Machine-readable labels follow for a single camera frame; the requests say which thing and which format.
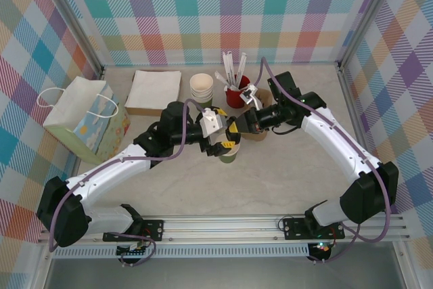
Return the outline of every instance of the paper cup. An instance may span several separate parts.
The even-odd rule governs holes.
[[[208,74],[195,74],[189,80],[189,86],[195,94],[208,93],[213,89],[214,79]]]
[[[195,100],[197,103],[199,103],[199,105],[203,108],[209,108],[212,106],[212,98],[213,98],[213,93],[211,93],[209,96],[207,97],[195,97],[192,96],[192,99]]]
[[[213,88],[208,89],[206,92],[203,92],[203,93],[197,93],[196,91],[191,89],[191,95],[198,97],[198,98],[208,97],[210,94],[212,94],[212,92],[213,92]]]
[[[196,102],[207,102],[208,100],[210,100],[212,97],[214,97],[214,93],[210,93],[209,95],[202,96],[202,97],[197,97],[192,95],[192,98],[196,101]]]
[[[216,138],[215,142],[223,142],[223,141],[228,141],[225,134],[219,135]],[[229,164],[229,163],[233,162],[236,159],[236,155],[237,155],[237,152],[239,151],[240,147],[241,147],[241,144],[238,143],[225,155],[218,156],[219,160],[221,162],[224,162],[225,164]]]

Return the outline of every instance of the checkered wall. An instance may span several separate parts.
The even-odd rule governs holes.
[[[350,25],[350,30],[347,33],[346,38],[344,39],[344,42],[340,48],[340,51],[338,52],[337,60],[336,60],[337,62],[341,62],[341,59],[344,55],[344,52],[346,52],[349,43],[352,41],[353,34],[357,30],[361,21],[363,20],[364,15],[365,15],[365,11],[367,10],[370,3],[371,3],[371,0],[364,0],[363,4],[360,6],[355,19],[352,21],[352,25]]]
[[[43,129],[49,109],[36,98],[76,76],[95,74],[53,1],[0,0],[0,288],[29,280],[43,186],[67,178],[75,159]]]
[[[386,0],[348,68],[370,149],[401,172],[396,208],[419,274],[433,280],[433,0]]]
[[[108,65],[333,62],[362,0],[69,0]]]

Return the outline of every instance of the white paper cup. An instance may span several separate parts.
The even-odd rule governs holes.
[[[195,74],[189,80],[189,86],[195,94],[208,93],[213,89],[214,79],[208,74]]]
[[[196,96],[192,95],[192,99],[194,99],[198,103],[205,103],[205,102],[211,100],[213,97],[214,97],[214,93],[213,92],[210,93],[206,97],[196,97]]]
[[[196,91],[194,91],[193,89],[191,89],[191,94],[195,97],[201,98],[201,97],[208,97],[210,94],[213,93],[213,89],[209,89],[206,92],[203,93],[197,93]]]

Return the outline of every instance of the stack of paper cups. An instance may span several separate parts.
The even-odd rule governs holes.
[[[203,108],[212,105],[214,96],[214,79],[208,74],[195,74],[189,80],[192,98]]]

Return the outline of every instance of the cardboard box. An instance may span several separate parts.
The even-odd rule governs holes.
[[[272,105],[273,96],[272,93],[267,89],[257,89],[256,97],[262,102],[263,108],[267,108],[268,106]],[[252,106],[245,105],[244,107],[246,111],[249,110]],[[258,134],[241,133],[241,136],[247,140],[262,141],[264,138],[266,138],[267,133],[268,131],[263,131],[262,133]]]
[[[177,101],[180,89],[180,71],[137,70],[124,106],[130,115],[160,116],[169,103]]]

